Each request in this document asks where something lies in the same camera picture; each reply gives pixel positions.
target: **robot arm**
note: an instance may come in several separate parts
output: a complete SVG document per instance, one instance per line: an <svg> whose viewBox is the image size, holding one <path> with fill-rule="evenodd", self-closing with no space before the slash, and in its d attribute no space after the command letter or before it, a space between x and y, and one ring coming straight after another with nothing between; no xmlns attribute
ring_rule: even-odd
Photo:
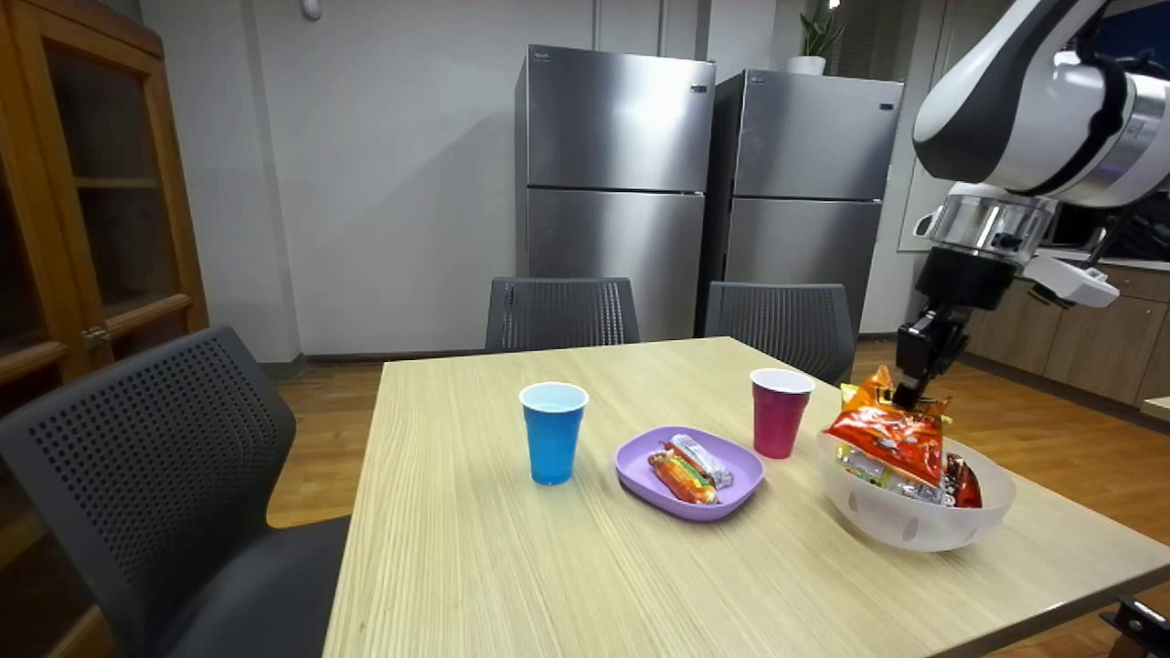
<svg viewBox="0 0 1170 658"><path fill-rule="evenodd" d="M1104 2L1016 0L920 102L918 160L975 187L955 187L933 215L925 310L898 327L898 407L963 353L968 310L994 305L1019 266L1065 298L1116 297L1092 271L1035 260L1061 199L1135 206L1170 173L1170 82L1065 51Z"/></svg>

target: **chair backrest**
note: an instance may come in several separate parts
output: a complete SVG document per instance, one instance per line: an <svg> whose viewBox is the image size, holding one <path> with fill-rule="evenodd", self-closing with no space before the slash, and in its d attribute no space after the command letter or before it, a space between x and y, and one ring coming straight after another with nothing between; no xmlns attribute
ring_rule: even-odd
<svg viewBox="0 0 1170 658"><path fill-rule="evenodd" d="M112 623L150 655L252 537L294 413L229 327L64 385L0 421L0 457Z"/></svg>
<svg viewBox="0 0 1170 658"><path fill-rule="evenodd" d="M630 277L493 277L491 352L636 343Z"/></svg>
<svg viewBox="0 0 1170 658"><path fill-rule="evenodd" d="M818 380L852 371L854 327L837 281L713 281L707 337L735 337Z"/></svg>

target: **table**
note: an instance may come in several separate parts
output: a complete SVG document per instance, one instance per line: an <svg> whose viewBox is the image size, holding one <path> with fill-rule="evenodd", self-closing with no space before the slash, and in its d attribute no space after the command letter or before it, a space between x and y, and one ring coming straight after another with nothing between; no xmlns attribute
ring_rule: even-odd
<svg viewBox="0 0 1170 658"><path fill-rule="evenodd" d="M717 527L618 487L615 448L658 422L751 446L758 365L735 338L384 365L327 655L971 655L1170 576L1167 543L1019 475L975 548L854 537L813 454L835 386ZM592 390L568 487L526 475L530 380Z"/></svg>

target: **wooden cabinet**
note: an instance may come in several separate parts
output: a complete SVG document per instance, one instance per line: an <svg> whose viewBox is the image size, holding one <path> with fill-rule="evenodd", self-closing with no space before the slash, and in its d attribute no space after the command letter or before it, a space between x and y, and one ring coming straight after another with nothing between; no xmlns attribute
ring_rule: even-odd
<svg viewBox="0 0 1170 658"><path fill-rule="evenodd" d="M1029 298L1016 281L1007 298L968 320L968 353L1142 407L1170 390L1170 271L1102 266L1120 288L1104 310Z"/></svg>
<svg viewBox="0 0 1170 658"><path fill-rule="evenodd" d="M161 39L89 0L0 0L0 418L197 324ZM0 471L0 655L55 645L75 591Z"/></svg>

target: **stainless steel refrigerator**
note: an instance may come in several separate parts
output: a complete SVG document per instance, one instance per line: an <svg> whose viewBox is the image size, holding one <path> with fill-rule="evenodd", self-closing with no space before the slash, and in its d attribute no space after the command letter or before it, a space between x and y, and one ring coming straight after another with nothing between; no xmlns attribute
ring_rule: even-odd
<svg viewBox="0 0 1170 658"><path fill-rule="evenodd" d="M692 337L713 62L532 45L519 89L530 277L630 277L640 337Z"/></svg>
<svg viewBox="0 0 1170 658"><path fill-rule="evenodd" d="M860 324L898 100L770 68L717 89L697 316L713 277L842 281Z"/></svg>

